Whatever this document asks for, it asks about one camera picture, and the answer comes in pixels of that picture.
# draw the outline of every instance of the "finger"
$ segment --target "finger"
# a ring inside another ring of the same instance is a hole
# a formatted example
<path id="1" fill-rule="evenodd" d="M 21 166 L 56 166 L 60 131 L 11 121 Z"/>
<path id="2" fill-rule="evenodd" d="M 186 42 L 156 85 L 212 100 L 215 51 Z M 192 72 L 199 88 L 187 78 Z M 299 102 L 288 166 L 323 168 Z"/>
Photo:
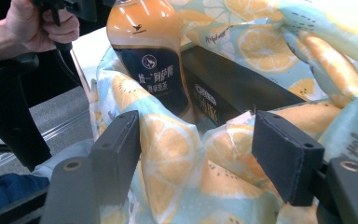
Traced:
<path id="1" fill-rule="evenodd" d="M 16 15 L 20 21 L 32 20 L 37 12 L 37 8 L 30 0 L 12 0 L 10 3 L 10 10 L 8 13 Z"/>
<path id="2" fill-rule="evenodd" d="M 79 21 L 76 16 L 72 15 L 68 20 L 57 26 L 54 22 L 44 22 L 43 29 L 51 35 L 65 35 L 71 32 L 79 32 Z"/>
<path id="3" fill-rule="evenodd" d="M 78 31 L 72 31 L 72 32 L 64 34 L 64 35 L 53 35 L 53 34 L 48 35 L 48 38 L 50 38 L 52 41 L 58 42 L 58 43 L 63 43 L 63 44 L 75 41 L 78 39 L 78 37 L 79 37 Z"/>
<path id="4" fill-rule="evenodd" d="M 70 12 L 68 12 L 66 9 L 60 9 L 58 10 L 58 15 L 60 17 L 60 22 L 65 22 L 67 20 L 69 20 L 71 17 L 73 17 L 74 15 L 71 14 Z M 51 10 L 46 10 L 43 13 L 43 20 L 44 21 L 49 21 L 49 22 L 53 22 L 53 15 L 51 13 Z"/>

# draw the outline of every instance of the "floor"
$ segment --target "floor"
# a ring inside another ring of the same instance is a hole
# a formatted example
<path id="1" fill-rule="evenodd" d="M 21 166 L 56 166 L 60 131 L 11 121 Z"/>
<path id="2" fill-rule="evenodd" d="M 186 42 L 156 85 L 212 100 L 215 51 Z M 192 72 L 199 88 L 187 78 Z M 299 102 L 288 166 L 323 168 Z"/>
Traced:
<path id="1" fill-rule="evenodd" d="M 52 155 L 73 143 L 92 138 L 89 102 L 81 87 L 36 105 L 30 108 L 30 111 Z M 0 154 L 0 175 L 7 173 L 22 175 L 30 172 L 12 153 L 2 153 Z"/>

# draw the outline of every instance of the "logo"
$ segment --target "logo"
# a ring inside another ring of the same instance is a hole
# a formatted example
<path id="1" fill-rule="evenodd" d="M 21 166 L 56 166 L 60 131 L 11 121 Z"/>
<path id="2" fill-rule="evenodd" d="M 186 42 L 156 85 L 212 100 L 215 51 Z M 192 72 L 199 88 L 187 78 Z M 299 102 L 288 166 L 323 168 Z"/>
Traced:
<path id="1" fill-rule="evenodd" d="M 136 26 L 132 26 L 133 28 L 135 28 L 135 31 L 139 31 L 139 29 L 142 28 L 142 24 L 136 25 Z"/>
<path id="2" fill-rule="evenodd" d="M 142 65 L 147 69 L 152 69 L 152 68 L 156 67 L 157 59 L 151 54 L 146 54 L 142 58 Z"/>
<path id="3" fill-rule="evenodd" d="M 142 24 L 138 24 L 138 25 L 135 25 L 135 26 L 132 26 L 132 27 L 135 29 L 135 32 L 132 33 L 133 35 L 137 35 L 137 34 L 146 32 L 145 29 L 141 30 Z"/>
<path id="4" fill-rule="evenodd" d="M 209 92 L 207 92 L 205 89 L 203 89 L 201 86 L 199 86 L 198 84 L 196 84 L 196 90 L 199 93 L 199 95 L 205 97 L 212 104 L 216 105 L 216 100 L 214 99 L 214 97 Z"/>

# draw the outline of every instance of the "lemon slice print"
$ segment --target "lemon slice print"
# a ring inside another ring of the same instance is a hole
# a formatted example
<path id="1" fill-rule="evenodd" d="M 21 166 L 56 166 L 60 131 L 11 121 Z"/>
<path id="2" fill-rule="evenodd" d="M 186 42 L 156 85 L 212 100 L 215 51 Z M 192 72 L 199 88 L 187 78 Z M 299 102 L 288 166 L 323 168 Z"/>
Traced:
<path id="1" fill-rule="evenodd" d="M 106 129 L 106 125 L 103 122 L 103 114 L 99 107 L 99 100 L 97 80 L 93 79 L 89 95 L 89 115 L 94 139 L 97 139 Z"/>
<path id="2" fill-rule="evenodd" d="M 203 219 L 200 224 L 244 224 L 244 222 L 229 212 L 215 211 Z"/>
<path id="3" fill-rule="evenodd" d="M 102 224 L 124 224 L 127 221 L 127 216 L 123 211 L 113 209 L 108 214 L 101 218 Z"/>
<path id="4" fill-rule="evenodd" d="M 321 90 L 318 83 L 313 78 L 300 79 L 290 86 L 288 90 L 305 101 L 315 101 L 327 98 L 327 95 Z"/>
<path id="5" fill-rule="evenodd" d="M 253 127 L 244 124 L 229 125 L 203 142 L 208 160 L 229 170 L 237 177 L 256 184 L 267 176 L 251 153 Z"/>
<path id="6" fill-rule="evenodd" d="M 257 198 L 265 192 L 211 161 L 203 166 L 200 189 L 208 195 L 237 199 Z"/>
<path id="7" fill-rule="evenodd" d="M 185 32 L 185 36 L 196 45 L 202 46 L 200 42 L 199 31 L 197 29 L 190 29 Z"/>
<path id="8" fill-rule="evenodd" d="M 281 32 L 270 25 L 258 25 L 245 30 L 238 37 L 237 44 L 242 58 L 260 73 L 285 72 L 298 62 Z"/>
<path id="9" fill-rule="evenodd" d="M 308 33 L 309 32 L 306 32 L 306 31 L 300 31 L 300 32 L 298 32 L 298 35 L 302 36 L 302 35 L 307 35 Z M 304 59 L 303 59 L 304 62 L 307 63 L 308 60 L 314 59 L 313 56 L 312 56 L 312 53 L 310 52 L 308 47 L 301 41 L 300 38 L 298 38 L 296 40 L 296 44 L 297 44 L 297 47 L 298 47 L 299 54 L 302 54 L 304 56 Z"/>
<path id="10" fill-rule="evenodd" d="M 195 166 L 198 134 L 162 114 L 141 120 L 142 174 L 148 204 L 158 223 L 169 223 Z"/>
<path id="11" fill-rule="evenodd" d="M 228 10 L 245 21 L 269 17 L 276 8 L 271 4 L 273 1 L 268 0 L 223 0 L 223 2 Z"/>
<path id="12" fill-rule="evenodd" d="M 358 72 L 344 55 L 333 49 L 318 36 L 307 34 L 301 36 L 313 58 L 320 64 L 339 91 L 349 99 L 358 95 Z"/>
<path id="13" fill-rule="evenodd" d="M 280 210 L 277 223 L 301 223 L 313 224 L 318 223 L 316 219 L 316 206 L 292 206 L 286 203 Z"/>
<path id="14" fill-rule="evenodd" d="M 182 9 L 178 10 L 176 13 L 180 19 L 185 21 L 199 22 L 200 25 L 209 24 L 214 21 L 214 18 L 192 9 Z"/>
<path id="15" fill-rule="evenodd" d="M 276 114 L 314 136 L 316 133 L 324 132 L 340 111 L 332 103 L 325 101 L 287 107 L 276 111 Z"/>
<path id="16" fill-rule="evenodd" d="M 151 96 L 137 81 L 126 75 L 116 75 L 112 89 L 120 112 L 135 101 Z"/>

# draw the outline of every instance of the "black cable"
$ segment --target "black cable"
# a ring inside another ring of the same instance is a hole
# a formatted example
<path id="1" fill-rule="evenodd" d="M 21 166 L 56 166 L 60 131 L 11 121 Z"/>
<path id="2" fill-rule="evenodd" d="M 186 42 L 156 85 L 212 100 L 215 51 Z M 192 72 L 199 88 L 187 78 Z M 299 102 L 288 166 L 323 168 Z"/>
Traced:
<path id="1" fill-rule="evenodd" d="M 79 77 L 68 67 L 65 60 L 62 57 L 61 52 L 58 49 L 54 50 L 54 56 L 61 70 L 73 81 L 76 85 L 83 87 Z"/>

